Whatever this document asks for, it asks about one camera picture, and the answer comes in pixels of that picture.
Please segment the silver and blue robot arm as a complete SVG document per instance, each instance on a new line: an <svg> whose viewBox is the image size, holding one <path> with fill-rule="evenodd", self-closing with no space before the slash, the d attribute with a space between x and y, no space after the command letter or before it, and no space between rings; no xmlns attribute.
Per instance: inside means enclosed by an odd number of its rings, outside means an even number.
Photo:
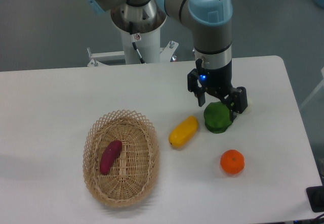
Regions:
<svg viewBox="0 0 324 224"><path fill-rule="evenodd" d="M109 12L120 31L127 64L161 62L160 28L172 18L190 30L195 68L188 90L198 104L205 94L221 101L233 121L248 106L244 87L233 87L231 0L87 0L96 13Z"/></svg>

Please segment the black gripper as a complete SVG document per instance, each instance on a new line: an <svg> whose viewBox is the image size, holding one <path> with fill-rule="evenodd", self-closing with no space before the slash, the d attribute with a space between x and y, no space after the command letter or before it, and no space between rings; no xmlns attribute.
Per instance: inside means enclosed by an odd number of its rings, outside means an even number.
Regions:
<svg viewBox="0 0 324 224"><path fill-rule="evenodd" d="M194 93L200 107L206 102L205 93L219 99L229 110L229 120L234 121L248 107L248 98L245 87L231 84L232 62L218 69L204 68L202 59L195 65L187 74L188 91Z"/></svg>

